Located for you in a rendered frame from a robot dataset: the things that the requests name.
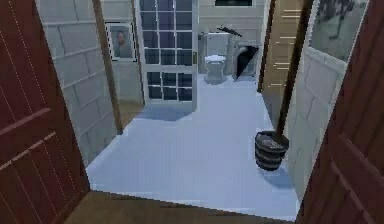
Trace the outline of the black wall bar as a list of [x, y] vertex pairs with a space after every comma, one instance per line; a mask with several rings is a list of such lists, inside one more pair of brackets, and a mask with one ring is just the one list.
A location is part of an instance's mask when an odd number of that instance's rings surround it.
[[231, 28], [225, 27], [225, 26], [217, 27], [217, 29], [220, 30], [220, 31], [223, 31], [223, 32], [232, 34], [232, 35], [236, 35], [236, 36], [239, 36], [239, 37], [243, 37], [243, 35], [241, 35], [241, 34], [238, 33], [237, 31], [235, 31], [235, 30], [233, 30], [233, 29], [231, 29]]

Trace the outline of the white glass-paned door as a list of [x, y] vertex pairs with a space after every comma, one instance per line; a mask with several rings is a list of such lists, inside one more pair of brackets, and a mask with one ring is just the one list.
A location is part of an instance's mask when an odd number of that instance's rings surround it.
[[196, 109], [198, 6], [199, 0], [135, 1], [146, 104]]

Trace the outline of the dark window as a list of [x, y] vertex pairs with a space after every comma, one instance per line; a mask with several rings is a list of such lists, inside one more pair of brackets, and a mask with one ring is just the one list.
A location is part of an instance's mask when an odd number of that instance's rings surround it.
[[223, 7], [251, 7], [253, 0], [215, 0], [215, 6]]

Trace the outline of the white toilet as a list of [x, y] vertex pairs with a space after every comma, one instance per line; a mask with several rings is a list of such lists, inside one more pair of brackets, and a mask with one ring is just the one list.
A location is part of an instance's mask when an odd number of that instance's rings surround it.
[[223, 81], [223, 70], [228, 55], [229, 35], [227, 33], [208, 33], [206, 56], [204, 58], [207, 74], [204, 77], [208, 84], [219, 84]]

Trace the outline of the framed portrait picture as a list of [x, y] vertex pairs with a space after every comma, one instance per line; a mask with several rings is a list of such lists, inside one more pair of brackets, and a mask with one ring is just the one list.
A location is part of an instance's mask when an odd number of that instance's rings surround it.
[[129, 22], [106, 22], [110, 56], [116, 62], [135, 62], [135, 41]]

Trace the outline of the grey framed wall picture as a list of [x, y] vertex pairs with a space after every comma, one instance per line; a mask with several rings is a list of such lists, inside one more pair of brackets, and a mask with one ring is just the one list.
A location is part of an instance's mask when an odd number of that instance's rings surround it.
[[369, 0], [320, 0], [309, 46], [346, 62]]

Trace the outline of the red-brown wooden room door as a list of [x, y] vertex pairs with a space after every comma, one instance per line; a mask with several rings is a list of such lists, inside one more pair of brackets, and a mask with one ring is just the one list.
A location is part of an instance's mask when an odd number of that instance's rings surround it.
[[89, 191], [35, 0], [0, 0], [0, 224], [64, 224]]

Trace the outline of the light wooden door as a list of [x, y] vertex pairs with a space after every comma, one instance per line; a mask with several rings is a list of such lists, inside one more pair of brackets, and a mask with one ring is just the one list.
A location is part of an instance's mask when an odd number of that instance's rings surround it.
[[303, 0], [268, 0], [258, 91], [277, 129]]

